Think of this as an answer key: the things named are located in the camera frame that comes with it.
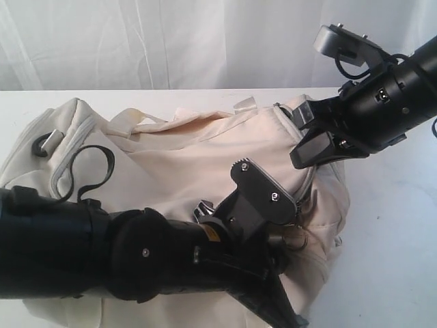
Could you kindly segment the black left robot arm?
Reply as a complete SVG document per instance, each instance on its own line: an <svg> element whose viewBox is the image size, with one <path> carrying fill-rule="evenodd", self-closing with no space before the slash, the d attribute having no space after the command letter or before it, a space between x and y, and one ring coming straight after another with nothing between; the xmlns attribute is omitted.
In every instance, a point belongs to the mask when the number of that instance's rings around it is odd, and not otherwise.
<svg viewBox="0 0 437 328"><path fill-rule="evenodd" d="M194 222L151 208L107 213L96 200L56 202L35 189L1 191L1 297L158 295L223 291L273 327L296 327L268 225L293 221L294 199L260 166L231 168L236 189L201 203Z"/></svg>

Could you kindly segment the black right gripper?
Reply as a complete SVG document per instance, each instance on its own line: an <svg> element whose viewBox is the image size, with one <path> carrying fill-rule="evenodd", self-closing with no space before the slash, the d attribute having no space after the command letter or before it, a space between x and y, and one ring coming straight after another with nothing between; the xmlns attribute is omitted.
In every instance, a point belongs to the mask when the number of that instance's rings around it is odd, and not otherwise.
<svg viewBox="0 0 437 328"><path fill-rule="evenodd" d="M405 83L395 70L324 100L305 100L290 120L307 134L290 152L296 169L365 159L405 138Z"/></svg>

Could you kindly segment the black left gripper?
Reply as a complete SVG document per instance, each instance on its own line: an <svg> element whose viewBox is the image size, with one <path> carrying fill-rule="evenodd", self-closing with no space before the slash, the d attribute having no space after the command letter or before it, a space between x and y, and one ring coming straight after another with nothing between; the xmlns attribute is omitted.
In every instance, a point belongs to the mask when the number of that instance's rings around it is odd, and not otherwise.
<svg viewBox="0 0 437 328"><path fill-rule="evenodd" d="M297 201L249 158L235 162L230 176L237 191L197 222L166 219L151 208L117 215L109 292L144 303L158 295L224 291L271 326L295 327L268 225L294 223Z"/></svg>

